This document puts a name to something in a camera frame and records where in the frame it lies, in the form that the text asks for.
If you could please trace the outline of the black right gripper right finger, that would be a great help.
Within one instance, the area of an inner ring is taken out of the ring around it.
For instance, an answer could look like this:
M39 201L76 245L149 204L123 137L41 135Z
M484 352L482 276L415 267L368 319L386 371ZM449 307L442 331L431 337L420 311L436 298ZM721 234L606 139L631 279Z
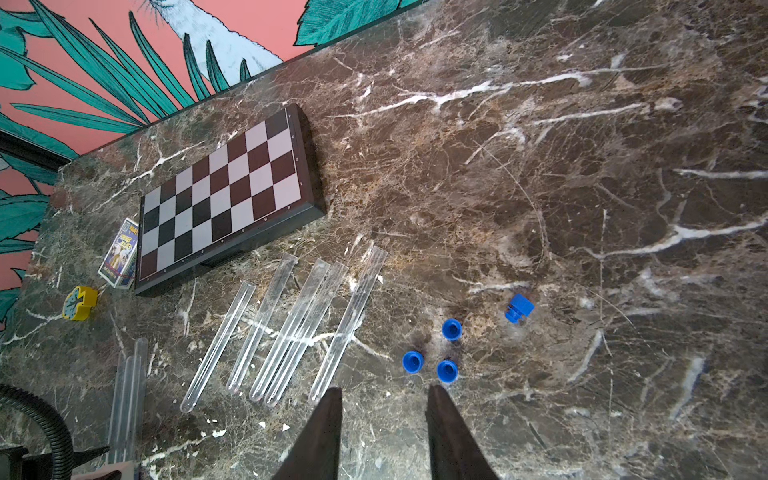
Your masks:
M426 409L432 479L497 479L448 392L429 387Z

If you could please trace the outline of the blue rubber stopper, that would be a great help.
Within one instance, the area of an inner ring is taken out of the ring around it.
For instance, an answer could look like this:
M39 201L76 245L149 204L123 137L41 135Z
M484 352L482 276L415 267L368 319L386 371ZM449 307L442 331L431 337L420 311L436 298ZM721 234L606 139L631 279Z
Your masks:
M454 383L459 374L458 366L452 360L442 360L436 367L438 379L444 384Z
M457 341L463 333L462 324L456 319L447 319L442 325L442 335L448 341Z
M535 305L521 294L516 294L508 303L505 318L512 324L519 324L534 311Z
M419 373L422 370L424 363L424 356L418 351L407 351L402 357L403 369L408 374Z

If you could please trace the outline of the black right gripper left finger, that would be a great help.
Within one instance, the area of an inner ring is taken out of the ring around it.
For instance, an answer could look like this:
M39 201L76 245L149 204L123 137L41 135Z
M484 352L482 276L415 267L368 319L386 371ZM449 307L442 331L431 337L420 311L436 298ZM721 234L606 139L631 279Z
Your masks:
M338 478L342 389L329 388L273 479Z

